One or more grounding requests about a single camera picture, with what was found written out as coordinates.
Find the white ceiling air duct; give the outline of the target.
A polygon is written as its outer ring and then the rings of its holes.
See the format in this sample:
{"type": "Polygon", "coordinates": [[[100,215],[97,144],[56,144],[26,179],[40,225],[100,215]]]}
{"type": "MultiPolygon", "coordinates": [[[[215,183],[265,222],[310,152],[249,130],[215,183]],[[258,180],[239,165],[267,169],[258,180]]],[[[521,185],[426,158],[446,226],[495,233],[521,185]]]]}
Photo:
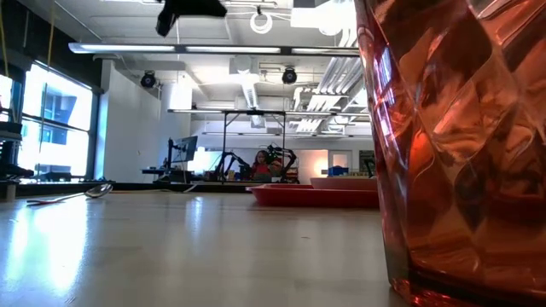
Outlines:
{"type": "Polygon", "coordinates": [[[258,107],[258,95],[255,84],[260,81],[258,62],[250,55],[235,55],[229,60],[229,79],[239,84],[247,102],[247,107],[258,107]]]}

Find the long ceiling light bar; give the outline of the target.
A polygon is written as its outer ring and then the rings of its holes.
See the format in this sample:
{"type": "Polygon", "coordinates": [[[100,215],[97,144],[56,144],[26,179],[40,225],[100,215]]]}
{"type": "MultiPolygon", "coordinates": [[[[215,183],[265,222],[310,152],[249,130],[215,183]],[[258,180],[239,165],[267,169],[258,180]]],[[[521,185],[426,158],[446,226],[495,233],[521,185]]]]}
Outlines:
{"type": "Polygon", "coordinates": [[[196,54],[196,55],[281,55],[316,57],[357,57],[358,48],[252,46],[215,44],[130,44],[69,43],[74,54],[196,54]]]}

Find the black arm base stand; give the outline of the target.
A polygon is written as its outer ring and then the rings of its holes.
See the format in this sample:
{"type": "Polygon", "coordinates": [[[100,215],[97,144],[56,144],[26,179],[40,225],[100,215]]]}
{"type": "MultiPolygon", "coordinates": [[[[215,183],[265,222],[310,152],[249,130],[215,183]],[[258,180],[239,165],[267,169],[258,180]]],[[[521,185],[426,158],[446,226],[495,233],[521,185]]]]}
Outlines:
{"type": "Polygon", "coordinates": [[[0,203],[15,199],[21,178],[31,178],[34,171],[15,163],[15,150],[22,141],[22,124],[0,121],[0,203]]]}

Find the silver metal spoon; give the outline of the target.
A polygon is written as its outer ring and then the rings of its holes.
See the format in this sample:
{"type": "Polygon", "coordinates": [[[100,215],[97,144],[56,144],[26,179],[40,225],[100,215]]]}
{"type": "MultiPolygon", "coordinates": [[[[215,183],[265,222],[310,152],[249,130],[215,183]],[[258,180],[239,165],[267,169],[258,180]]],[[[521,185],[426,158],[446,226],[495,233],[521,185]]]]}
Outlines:
{"type": "Polygon", "coordinates": [[[41,206],[41,205],[51,205],[55,203],[60,203],[65,200],[70,200],[73,198],[77,198],[80,196],[84,196],[86,198],[96,199],[101,198],[102,196],[109,194],[113,190],[113,185],[110,183],[104,183],[99,186],[96,186],[94,188],[91,188],[83,193],[77,193],[77,194],[70,194],[66,196],[61,196],[56,199],[47,199],[47,200],[28,200],[26,204],[28,206],[41,206]]]}

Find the red plastic tray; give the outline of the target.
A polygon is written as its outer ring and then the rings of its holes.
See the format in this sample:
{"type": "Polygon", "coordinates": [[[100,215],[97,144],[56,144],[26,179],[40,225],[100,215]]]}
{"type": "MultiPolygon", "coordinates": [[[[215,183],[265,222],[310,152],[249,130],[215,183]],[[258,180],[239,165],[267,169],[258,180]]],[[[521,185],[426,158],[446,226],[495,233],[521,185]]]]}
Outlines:
{"type": "Polygon", "coordinates": [[[259,206],[378,209],[378,193],[369,190],[319,189],[311,185],[266,183],[247,187],[259,206]]]}

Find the person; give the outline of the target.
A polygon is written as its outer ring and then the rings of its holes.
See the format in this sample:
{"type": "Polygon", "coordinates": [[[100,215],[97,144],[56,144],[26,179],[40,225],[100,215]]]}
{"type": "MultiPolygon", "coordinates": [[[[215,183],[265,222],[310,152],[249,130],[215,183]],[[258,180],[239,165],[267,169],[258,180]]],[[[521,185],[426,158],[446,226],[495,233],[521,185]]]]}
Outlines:
{"type": "Polygon", "coordinates": [[[267,163],[267,152],[259,150],[252,166],[251,178],[256,182],[270,182],[272,178],[270,165],[267,163]]]}

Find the large bright window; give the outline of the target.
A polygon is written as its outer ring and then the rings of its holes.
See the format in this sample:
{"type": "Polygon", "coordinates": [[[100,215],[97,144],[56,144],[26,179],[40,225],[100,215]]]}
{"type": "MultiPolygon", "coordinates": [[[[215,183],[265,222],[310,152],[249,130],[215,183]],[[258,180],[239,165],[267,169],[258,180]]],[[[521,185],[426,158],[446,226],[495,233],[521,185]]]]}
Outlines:
{"type": "Polygon", "coordinates": [[[20,140],[10,161],[39,181],[89,173],[96,95],[90,87],[33,63],[13,79],[0,73],[0,122],[15,122],[20,140]]]}

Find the amber faceted translucent cup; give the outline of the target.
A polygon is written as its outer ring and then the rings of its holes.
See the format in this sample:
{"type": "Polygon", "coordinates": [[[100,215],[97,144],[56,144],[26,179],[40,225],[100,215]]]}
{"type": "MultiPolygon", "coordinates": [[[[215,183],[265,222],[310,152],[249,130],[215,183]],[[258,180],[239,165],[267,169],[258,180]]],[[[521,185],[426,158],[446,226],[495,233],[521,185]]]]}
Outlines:
{"type": "Polygon", "coordinates": [[[355,0],[387,278],[546,307],[546,0],[355,0]]]}

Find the dark computer monitor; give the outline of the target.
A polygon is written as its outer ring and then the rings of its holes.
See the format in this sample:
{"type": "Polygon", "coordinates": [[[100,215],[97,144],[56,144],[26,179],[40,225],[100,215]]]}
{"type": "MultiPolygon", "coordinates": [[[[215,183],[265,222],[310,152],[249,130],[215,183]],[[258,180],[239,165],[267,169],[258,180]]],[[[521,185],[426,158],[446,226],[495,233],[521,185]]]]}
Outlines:
{"type": "Polygon", "coordinates": [[[189,136],[182,139],[169,139],[166,166],[171,169],[173,163],[192,161],[197,149],[198,136],[189,136]]]}

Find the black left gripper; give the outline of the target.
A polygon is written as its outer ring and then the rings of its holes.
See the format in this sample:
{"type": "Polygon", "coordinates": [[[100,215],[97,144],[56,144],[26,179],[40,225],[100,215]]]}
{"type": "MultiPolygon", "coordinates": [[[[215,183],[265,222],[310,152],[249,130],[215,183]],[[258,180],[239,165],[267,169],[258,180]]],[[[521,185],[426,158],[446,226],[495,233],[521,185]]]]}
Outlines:
{"type": "Polygon", "coordinates": [[[218,0],[165,0],[155,30],[161,37],[166,37],[180,15],[224,17],[226,14],[227,9],[218,0]]]}

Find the black metal rig frame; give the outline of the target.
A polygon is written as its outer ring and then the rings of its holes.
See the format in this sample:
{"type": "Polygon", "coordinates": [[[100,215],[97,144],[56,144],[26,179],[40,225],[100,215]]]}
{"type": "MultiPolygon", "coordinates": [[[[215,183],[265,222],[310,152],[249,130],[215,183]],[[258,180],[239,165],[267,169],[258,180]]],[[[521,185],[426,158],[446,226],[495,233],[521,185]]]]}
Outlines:
{"type": "Polygon", "coordinates": [[[274,111],[274,110],[262,110],[257,108],[251,108],[247,110],[237,109],[237,110],[222,110],[221,113],[224,115],[224,125],[223,125],[223,143],[222,143],[222,156],[221,156],[221,169],[220,169],[220,182],[222,185],[226,182],[225,177],[225,155],[226,155],[226,140],[227,140],[227,128],[233,120],[235,120],[240,114],[245,114],[247,116],[271,116],[277,121],[277,123],[282,128],[282,150],[286,149],[286,123],[287,123],[287,113],[285,111],[274,111]]]}

